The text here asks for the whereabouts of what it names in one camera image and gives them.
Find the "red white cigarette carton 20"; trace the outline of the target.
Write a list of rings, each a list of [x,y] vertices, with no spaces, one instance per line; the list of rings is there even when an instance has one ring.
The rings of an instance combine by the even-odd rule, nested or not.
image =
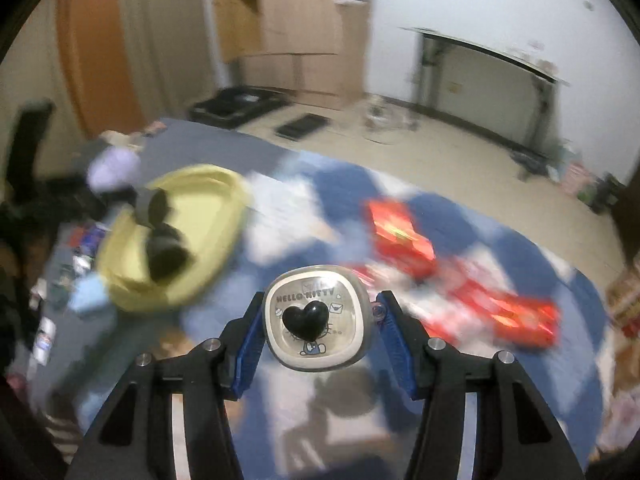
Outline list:
[[[561,315],[551,299],[507,292],[484,269],[459,258],[449,261],[445,282],[448,296],[477,314],[496,339],[539,350],[558,341]]]

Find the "black and white foam cylinder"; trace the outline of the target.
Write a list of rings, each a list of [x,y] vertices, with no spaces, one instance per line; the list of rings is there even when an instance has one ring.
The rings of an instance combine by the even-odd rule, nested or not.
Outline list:
[[[166,223],[154,226],[146,238],[144,250],[149,276],[155,283],[172,278],[191,261],[182,234]]]

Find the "Hello Kitty square tin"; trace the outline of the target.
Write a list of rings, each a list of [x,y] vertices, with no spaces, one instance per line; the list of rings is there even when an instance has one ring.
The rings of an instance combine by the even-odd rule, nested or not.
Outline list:
[[[274,357],[299,372],[352,365],[372,340],[369,293],[344,266],[304,266],[280,275],[265,292],[262,315]]]

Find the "red cigarette box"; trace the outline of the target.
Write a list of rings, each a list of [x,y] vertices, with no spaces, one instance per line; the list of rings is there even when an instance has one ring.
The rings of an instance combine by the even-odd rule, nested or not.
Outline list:
[[[437,269],[432,242],[416,230],[408,206],[398,200],[369,200],[366,205],[375,250],[381,258],[415,281]]]

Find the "grey bed sheet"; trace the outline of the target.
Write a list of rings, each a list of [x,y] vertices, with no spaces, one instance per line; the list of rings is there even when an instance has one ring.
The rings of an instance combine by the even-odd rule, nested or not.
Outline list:
[[[148,184],[193,165],[221,166],[250,180],[273,172],[285,153],[284,148],[248,134],[172,120],[164,132],[146,142],[140,181]],[[219,335],[243,313],[260,286],[256,278],[248,278],[238,290],[232,288],[245,256],[245,235],[239,233],[220,271],[174,310],[120,310],[96,272],[77,280],[69,295],[50,286],[44,314],[55,324],[56,334],[48,364],[32,363],[29,369],[30,394],[40,401],[49,390],[77,390],[82,382],[92,380],[105,389],[119,378],[132,356],[156,341],[170,324],[196,342]]]

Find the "blue and white checkered rug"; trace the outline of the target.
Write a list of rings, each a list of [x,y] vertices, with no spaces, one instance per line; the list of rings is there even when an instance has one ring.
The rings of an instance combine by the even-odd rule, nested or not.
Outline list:
[[[311,264],[363,266],[376,289],[390,289],[415,314],[448,312],[435,286],[416,284],[375,252],[363,211],[391,197],[409,207],[416,227],[442,259],[459,257],[488,286],[549,299],[561,313],[559,340],[547,350],[515,349],[581,464],[594,450],[611,388],[613,345],[601,297],[584,274],[521,233],[388,174],[271,144],[246,148],[147,148],[143,182],[196,164],[239,172],[256,188],[250,222],[226,268],[180,311],[120,312],[102,295],[89,307],[82,291],[51,292],[56,328],[46,365],[35,372],[32,407],[76,420],[87,430],[136,353],[168,327],[194,341],[218,334],[254,292],[279,274]],[[381,341],[342,372],[303,374],[270,352],[232,422],[249,479],[398,479],[404,472],[422,405],[403,393]]]

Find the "yellow plastic tray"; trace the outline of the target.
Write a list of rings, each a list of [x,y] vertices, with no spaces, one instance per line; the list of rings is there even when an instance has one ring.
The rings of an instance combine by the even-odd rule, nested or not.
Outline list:
[[[96,272],[108,298],[125,312],[175,310],[200,296],[231,256],[250,202],[245,179],[214,165],[171,171],[146,189],[167,194],[165,222],[186,248],[186,262],[167,278],[153,281],[145,251],[152,229],[143,224],[144,210],[122,208],[98,252]]]

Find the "orange wooden door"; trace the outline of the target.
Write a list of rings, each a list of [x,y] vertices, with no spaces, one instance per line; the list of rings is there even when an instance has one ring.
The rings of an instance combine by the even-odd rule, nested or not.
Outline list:
[[[84,136],[141,128],[118,0],[56,0],[55,23],[67,93]]]

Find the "black open case on floor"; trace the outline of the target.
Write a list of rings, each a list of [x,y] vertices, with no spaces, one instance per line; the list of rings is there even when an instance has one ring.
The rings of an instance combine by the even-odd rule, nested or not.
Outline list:
[[[233,130],[289,105],[290,98],[282,92],[236,86],[224,88],[213,98],[193,104],[188,117],[191,122]]]

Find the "beige curtain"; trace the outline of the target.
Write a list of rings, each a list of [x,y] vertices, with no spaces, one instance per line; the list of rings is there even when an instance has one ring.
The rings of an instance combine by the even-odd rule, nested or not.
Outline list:
[[[210,19],[212,0],[118,0],[132,84],[143,127],[186,109],[216,87]],[[68,96],[58,54],[56,0],[26,0],[15,10],[1,0],[1,147],[7,150],[18,111],[32,101],[54,106],[37,166],[60,170],[86,138]]]

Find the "bags under table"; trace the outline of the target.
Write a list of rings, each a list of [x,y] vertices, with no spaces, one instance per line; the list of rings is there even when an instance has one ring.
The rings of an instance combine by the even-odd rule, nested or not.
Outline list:
[[[611,209],[625,189],[612,174],[606,172],[597,176],[591,172],[582,161],[582,153],[567,140],[554,149],[547,171],[550,180],[565,194],[577,198],[594,214],[604,214]]]

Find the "black flat pad on floor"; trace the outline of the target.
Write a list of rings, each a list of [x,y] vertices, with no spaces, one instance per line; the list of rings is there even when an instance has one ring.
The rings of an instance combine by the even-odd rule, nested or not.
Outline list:
[[[276,129],[276,135],[291,141],[300,141],[327,125],[330,120],[317,114],[305,114]]]

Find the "wooden cabinet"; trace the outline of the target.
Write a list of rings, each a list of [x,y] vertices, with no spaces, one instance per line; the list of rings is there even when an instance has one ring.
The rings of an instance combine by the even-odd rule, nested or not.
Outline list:
[[[241,84],[341,110],[364,96],[370,4],[213,0],[217,48]]]

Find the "black folding table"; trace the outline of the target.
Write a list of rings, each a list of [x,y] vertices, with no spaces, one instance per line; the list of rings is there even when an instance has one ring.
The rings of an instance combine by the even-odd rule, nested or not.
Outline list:
[[[453,125],[509,150],[548,154],[556,97],[568,82],[541,62],[423,27],[408,103],[409,125]]]

